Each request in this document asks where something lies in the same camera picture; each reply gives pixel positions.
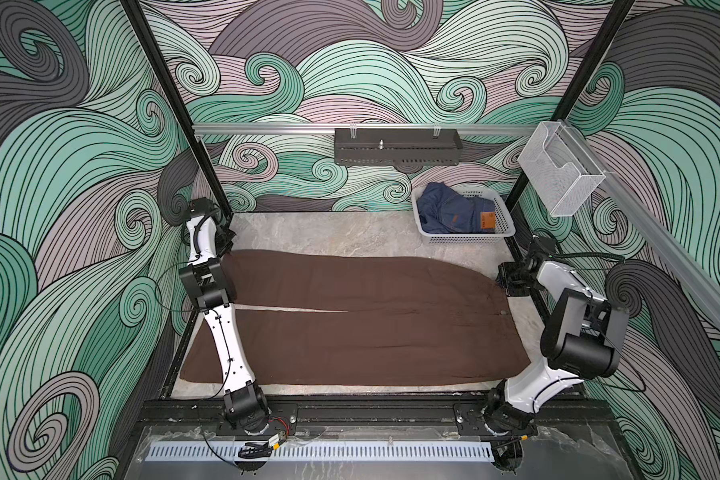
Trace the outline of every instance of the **black metal post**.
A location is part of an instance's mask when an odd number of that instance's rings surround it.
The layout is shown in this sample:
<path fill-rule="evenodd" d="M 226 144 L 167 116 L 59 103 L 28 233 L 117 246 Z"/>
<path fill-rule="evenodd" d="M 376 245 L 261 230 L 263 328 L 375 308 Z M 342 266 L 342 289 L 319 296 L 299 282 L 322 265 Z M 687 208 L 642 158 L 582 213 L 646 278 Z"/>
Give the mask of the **black metal post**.
<path fill-rule="evenodd" d="M 178 120 L 179 126 L 184 132 L 184 136 L 190 144 L 190 149 L 192 149 L 192 153 L 200 165 L 202 174 L 206 176 L 213 196 L 216 197 L 216 203 L 219 205 L 225 218 L 231 219 L 232 207 L 230 206 L 230 202 L 224 194 L 224 189 L 221 186 L 219 178 L 216 176 L 216 172 L 213 170 L 213 163 L 208 156 L 208 152 L 195 138 L 190 112 L 186 109 L 184 101 L 181 99 L 179 89 L 176 87 L 176 84 L 173 83 L 170 70 L 168 70 L 168 64 L 160 52 L 157 40 L 155 40 L 155 36 L 146 21 L 146 16 L 144 15 L 144 10 L 141 9 L 139 0 L 120 0 L 120 3 L 123 5 L 123 10 L 125 10 L 125 14 L 128 16 L 128 20 L 134 28 L 139 43 L 141 43 L 146 59 L 152 65 L 157 81 L 160 82 L 160 86 L 163 88 L 163 92 L 165 92 L 168 105 L 171 107 L 171 110 L 173 110 L 173 114 L 176 116 L 176 120 Z"/>
<path fill-rule="evenodd" d="M 619 31 L 621 24 L 624 23 L 624 19 L 630 12 L 634 2 L 635 0 L 616 0 L 613 6 L 611 6 L 608 15 L 600 26 L 600 30 L 595 35 L 595 38 L 592 39 L 584 60 L 581 65 L 579 65 L 579 69 L 576 70 L 574 78 L 568 84 L 568 88 L 566 88 L 563 97 L 557 104 L 557 108 L 550 119 L 551 121 L 566 119 L 574 109 L 576 101 L 578 101 L 579 96 L 586 88 L 586 84 L 589 83 L 592 75 L 597 72 L 597 68 L 603 61 L 610 44 Z M 517 206 L 518 200 L 527 185 L 528 177 L 526 177 L 524 172 L 520 172 L 520 176 L 515 181 L 512 191 L 509 192 L 507 200 L 504 202 L 509 211 L 512 211 L 512 209 Z"/>

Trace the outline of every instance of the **white wire mesh basket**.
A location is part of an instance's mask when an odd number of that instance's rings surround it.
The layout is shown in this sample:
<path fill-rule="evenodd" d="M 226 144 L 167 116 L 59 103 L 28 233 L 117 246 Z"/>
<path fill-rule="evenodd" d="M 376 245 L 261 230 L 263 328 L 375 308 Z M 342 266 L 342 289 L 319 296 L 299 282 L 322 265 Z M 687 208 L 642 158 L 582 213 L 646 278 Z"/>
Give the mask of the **white wire mesh basket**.
<path fill-rule="evenodd" d="M 413 203 L 413 218 L 416 220 L 418 232 L 424 237 L 426 244 L 493 244 L 503 240 L 506 236 L 514 235 L 514 222 L 512 216 L 504 205 L 504 201 L 496 190 L 482 184 L 461 184 L 451 188 L 465 197 L 483 197 L 494 202 L 496 206 L 496 227 L 493 234 L 428 234 L 422 228 L 422 221 L 418 217 L 417 200 L 424 192 L 423 187 L 413 188 L 411 202 Z"/>
<path fill-rule="evenodd" d="M 572 216 L 605 179 L 595 164 L 586 167 L 558 135 L 560 122 L 543 121 L 518 162 L 551 216 Z"/>

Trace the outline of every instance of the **brown leather label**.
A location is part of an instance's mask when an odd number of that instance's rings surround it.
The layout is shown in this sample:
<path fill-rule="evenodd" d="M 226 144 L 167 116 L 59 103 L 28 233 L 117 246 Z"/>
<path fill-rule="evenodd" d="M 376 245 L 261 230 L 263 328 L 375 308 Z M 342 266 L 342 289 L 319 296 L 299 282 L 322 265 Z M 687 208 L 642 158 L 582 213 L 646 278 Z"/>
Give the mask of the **brown leather label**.
<path fill-rule="evenodd" d="M 480 228 L 482 230 L 496 228 L 496 212 L 480 212 Z"/>

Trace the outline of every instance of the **brown fabric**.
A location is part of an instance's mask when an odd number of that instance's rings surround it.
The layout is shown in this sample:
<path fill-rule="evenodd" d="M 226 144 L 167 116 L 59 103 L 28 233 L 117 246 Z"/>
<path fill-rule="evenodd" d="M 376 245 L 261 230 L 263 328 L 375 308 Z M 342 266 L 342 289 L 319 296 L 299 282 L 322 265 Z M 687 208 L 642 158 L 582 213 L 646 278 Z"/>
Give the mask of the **brown fabric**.
<path fill-rule="evenodd" d="M 514 376 L 529 363 L 504 293 L 460 266 L 266 250 L 233 252 L 222 265 L 238 303 L 350 310 L 238 310 L 240 340 L 263 385 L 453 385 Z M 180 376 L 223 380 L 207 323 Z"/>

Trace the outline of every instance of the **wall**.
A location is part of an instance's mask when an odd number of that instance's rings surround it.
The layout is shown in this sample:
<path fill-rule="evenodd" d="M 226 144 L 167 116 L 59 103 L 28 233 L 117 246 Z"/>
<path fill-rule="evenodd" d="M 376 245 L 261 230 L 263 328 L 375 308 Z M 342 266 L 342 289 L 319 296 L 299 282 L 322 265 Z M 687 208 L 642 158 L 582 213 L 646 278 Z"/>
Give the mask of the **wall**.
<path fill-rule="evenodd" d="M 570 120 L 595 151 L 720 285 L 720 2 L 686 2 L 628 19 Z M 565 252 L 629 260 L 582 274 L 628 305 L 625 358 L 608 382 L 588 382 L 614 409 L 647 478 L 720 478 L 720 332 L 596 191 L 575 216 L 550 218 L 532 188 L 521 199 L 531 229 Z M 527 244 L 528 229 L 522 240 Z M 611 264 L 579 260 L 585 268 Z"/>
<path fill-rule="evenodd" d="M 112 477 L 165 378 L 197 166 L 155 84 L 117 0 L 0 0 L 0 479 Z"/>
<path fill-rule="evenodd" d="M 671 0 L 659 0 L 663 4 Z M 610 1 L 143 0 L 195 122 L 548 120 Z M 412 187 L 506 194 L 525 139 L 467 138 L 456 168 L 333 163 L 333 139 L 205 137 L 241 211 L 410 210 Z"/>

